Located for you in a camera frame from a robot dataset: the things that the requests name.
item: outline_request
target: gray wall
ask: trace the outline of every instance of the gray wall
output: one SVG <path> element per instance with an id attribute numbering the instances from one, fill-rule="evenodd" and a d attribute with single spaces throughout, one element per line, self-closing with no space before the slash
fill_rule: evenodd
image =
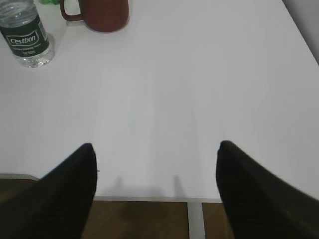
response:
<path id="1" fill-rule="evenodd" d="M 319 0 L 283 0 L 319 63 Z"/>

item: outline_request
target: brown floor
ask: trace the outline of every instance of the brown floor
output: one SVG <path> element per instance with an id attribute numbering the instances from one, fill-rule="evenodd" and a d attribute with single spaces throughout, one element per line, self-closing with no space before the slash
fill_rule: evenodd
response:
<path id="1" fill-rule="evenodd" d="M 222 203 L 203 203 L 206 239 L 234 239 Z"/>
<path id="2" fill-rule="evenodd" d="M 95 201 L 82 239 L 188 239 L 187 203 Z"/>
<path id="3" fill-rule="evenodd" d="M 0 203 L 34 181 L 0 179 Z M 222 204 L 203 204 L 206 239 L 234 239 Z M 81 239 L 188 239 L 187 203 L 94 201 Z"/>

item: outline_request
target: ceramic mug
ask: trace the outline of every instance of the ceramic mug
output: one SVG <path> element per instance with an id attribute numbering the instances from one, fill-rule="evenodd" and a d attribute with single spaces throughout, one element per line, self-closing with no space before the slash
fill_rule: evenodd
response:
<path id="1" fill-rule="evenodd" d="M 62 16 L 67 21 L 83 20 L 95 31 L 112 32 L 124 27 L 129 19 L 128 0 L 79 0 L 80 14 L 68 15 L 60 0 Z"/>

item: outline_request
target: bottle label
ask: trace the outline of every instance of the bottle label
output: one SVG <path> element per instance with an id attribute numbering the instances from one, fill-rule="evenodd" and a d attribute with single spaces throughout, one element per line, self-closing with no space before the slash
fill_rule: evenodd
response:
<path id="1" fill-rule="evenodd" d="M 45 51 L 49 46 L 46 32 L 39 15 L 23 26 L 1 27 L 0 31 L 16 56 L 32 57 Z"/>

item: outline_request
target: water bottle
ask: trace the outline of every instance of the water bottle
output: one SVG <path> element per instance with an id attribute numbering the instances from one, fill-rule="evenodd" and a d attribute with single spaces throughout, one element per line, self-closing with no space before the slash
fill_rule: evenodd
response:
<path id="1" fill-rule="evenodd" d="M 35 68 L 52 60 L 54 50 L 33 0 L 0 0 L 0 31 L 21 65 Z"/>

